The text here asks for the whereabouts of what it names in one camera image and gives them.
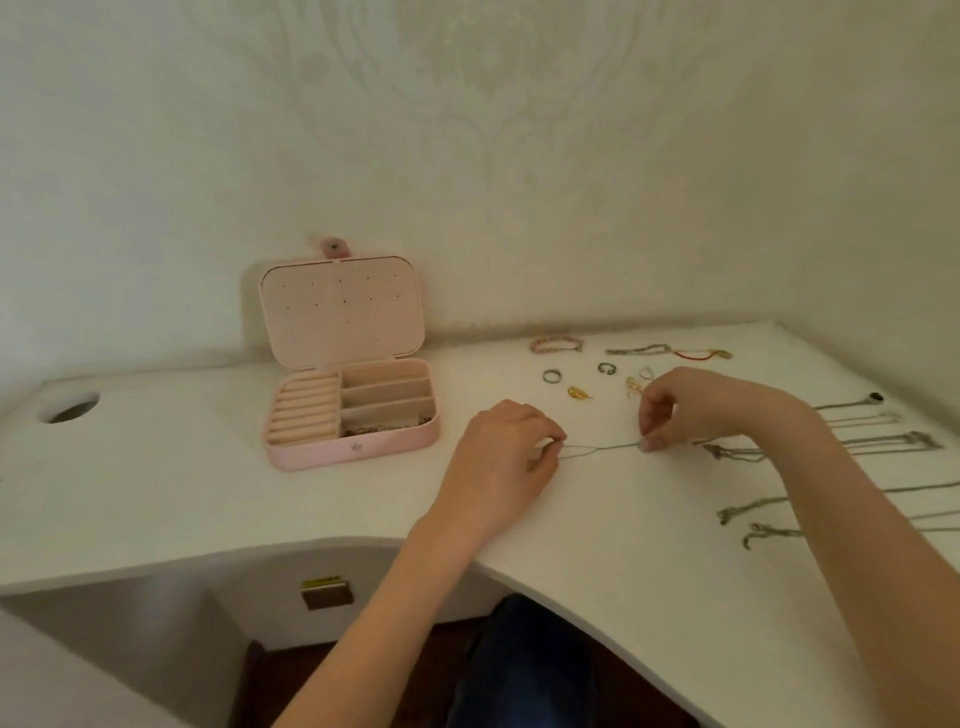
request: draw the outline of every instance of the white desk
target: white desk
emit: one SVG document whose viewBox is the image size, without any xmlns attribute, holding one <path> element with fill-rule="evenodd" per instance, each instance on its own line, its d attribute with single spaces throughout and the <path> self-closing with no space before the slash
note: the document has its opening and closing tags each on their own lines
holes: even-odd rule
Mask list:
<svg viewBox="0 0 960 728">
<path fill-rule="evenodd" d="M 557 419 L 569 442 L 616 445 L 636 433 L 624 377 L 672 355 L 610 357 L 606 347 L 665 342 L 734 359 L 694 366 L 764 381 L 811 403 L 876 387 L 770 324 L 603 334 L 583 353 L 533 355 L 526 341 L 438 349 L 444 435 L 431 448 L 300 473 L 273 470 L 258 442 L 277 365 L 73 380 L 43 387 L 0 422 L 0 593 L 100 581 L 185 560 L 307 545 L 395 544 L 427 508 L 467 420 L 503 398 Z M 615 376 L 596 371 L 611 360 Z M 540 379 L 558 367 L 562 385 Z M 577 401 L 568 385 L 594 396 Z M 96 391 L 59 425 L 36 413 Z M 899 401 L 902 425 L 948 449 L 861 458 L 881 486 L 960 478 L 955 439 Z M 881 407 L 839 410 L 874 414 Z M 715 461 L 702 449 L 635 449 L 563 462 L 530 517 L 480 565 L 555 608 L 699 716 L 728 726 L 880 723 L 852 643 L 804 541 L 740 539 L 751 521 L 790 527 L 777 505 L 721 527 L 715 512 L 782 492 L 766 463 Z M 960 505 L 960 492 L 897 497 L 905 512 Z M 934 536 L 954 565 L 960 534 Z"/>
</svg>

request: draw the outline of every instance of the pink jewelry box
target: pink jewelry box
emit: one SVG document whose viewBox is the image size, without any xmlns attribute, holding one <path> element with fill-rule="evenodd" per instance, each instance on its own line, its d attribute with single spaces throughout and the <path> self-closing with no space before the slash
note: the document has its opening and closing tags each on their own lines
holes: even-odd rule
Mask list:
<svg viewBox="0 0 960 728">
<path fill-rule="evenodd" d="M 422 359 L 413 266 L 397 255 L 353 257 L 321 242 L 324 260 L 278 263 L 260 279 L 276 360 L 298 370 L 274 392 L 262 440 L 282 471 L 425 448 L 440 416 Z"/>
</svg>

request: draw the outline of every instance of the wooden floor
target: wooden floor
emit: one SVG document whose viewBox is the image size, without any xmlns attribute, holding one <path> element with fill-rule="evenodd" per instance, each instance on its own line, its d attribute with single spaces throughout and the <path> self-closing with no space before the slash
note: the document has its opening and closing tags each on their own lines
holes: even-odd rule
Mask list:
<svg viewBox="0 0 960 728">
<path fill-rule="evenodd" d="M 414 668 L 394 728 L 436 728 L 446 715 L 468 646 L 482 619 L 439 624 Z M 698 723 L 606 647 L 593 645 L 597 677 L 596 728 L 693 728 Z M 265 652 L 256 643 L 237 695 L 230 728 L 269 728 L 333 643 Z"/>
</svg>

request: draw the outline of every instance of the forearm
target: forearm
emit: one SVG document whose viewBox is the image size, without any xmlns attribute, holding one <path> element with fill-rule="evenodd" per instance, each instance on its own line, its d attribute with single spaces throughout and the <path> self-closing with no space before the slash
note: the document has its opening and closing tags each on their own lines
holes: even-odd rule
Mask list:
<svg viewBox="0 0 960 728">
<path fill-rule="evenodd" d="M 819 413 L 774 397 L 748 434 L 780 472 L 890 718 L 910 726 L 960 722 L 960 577 Z"/>
<path fill-rule="evenodd" d="M 337 642 L 275 728 L 383 728 L 472 548 L 446 538 L 427 514 L 411 530 L 370 603 Z"/>
</svg>

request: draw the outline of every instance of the dark pants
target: dark pants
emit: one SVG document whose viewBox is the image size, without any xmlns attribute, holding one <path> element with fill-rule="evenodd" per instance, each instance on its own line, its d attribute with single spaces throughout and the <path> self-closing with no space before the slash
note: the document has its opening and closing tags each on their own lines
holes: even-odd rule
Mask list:
<svg viewBox="0 0 960 728">
<path fill-rule="evenodd" d="M 592 693 L 592 656 L 580 632 L 511 595 L 472 649 L 446 728 L 588 728 Z"/>
</svg>

